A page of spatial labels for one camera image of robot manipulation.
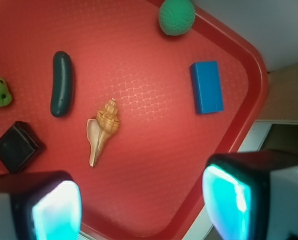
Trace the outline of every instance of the black square object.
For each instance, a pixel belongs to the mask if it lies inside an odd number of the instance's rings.
[[[0,138],[0,160],[10,173],[18,173],[44,148],[28,123],[16,121]]]

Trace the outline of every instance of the red tray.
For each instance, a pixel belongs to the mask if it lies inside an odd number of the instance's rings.
[[[181,238],[204,205],[207,158],[238,149],[267,94],[253,46],[200,9],[188,33],[165,36],[160,5],[0,0],[0,76],[13,95],[0,108],[0,136],[16,120],[32,126],[47,148],[26,171],[68,171],[82,193],[82,230],[93,236]],[[72,111],[58,119],[50,113],[56,51],[75,70]],[[195,114],[189,66],[200,61],[219,64],[221,113]],[[91,168],[87,119],[110,98],[121,127]]]

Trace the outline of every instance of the textured tray surface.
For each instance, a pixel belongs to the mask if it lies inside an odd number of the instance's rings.
[[[164,36],[158,10],[139,0],[0,0],[0,76],[13,95],[0,108],[0,136],[28,122],[46,150],[27,171],[68,171],[85,212],[138,236],[170,222],[248,89],[241,63],[204,36]],[[72,110],[58,119],[50,113],[56,51],[75,71]],[[201,61],[219,64],[221,113],[195,114],[189,67]],[[121,127],[92,169],[87,119],[110,98]]]

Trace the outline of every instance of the cyan light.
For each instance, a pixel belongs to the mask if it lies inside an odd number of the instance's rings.
[[[37,240],[76,240],[81,225],[81,196],[73,181],[63,181],[33,208]]]
[[[214,164],[205,169],[202,184],[206,210],[222,238],[248,239],[250,187]]]

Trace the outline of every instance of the white wall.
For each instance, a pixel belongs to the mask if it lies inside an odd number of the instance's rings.
[[[298,63],[298,0],[191,0],[261,53],[269,72]]]

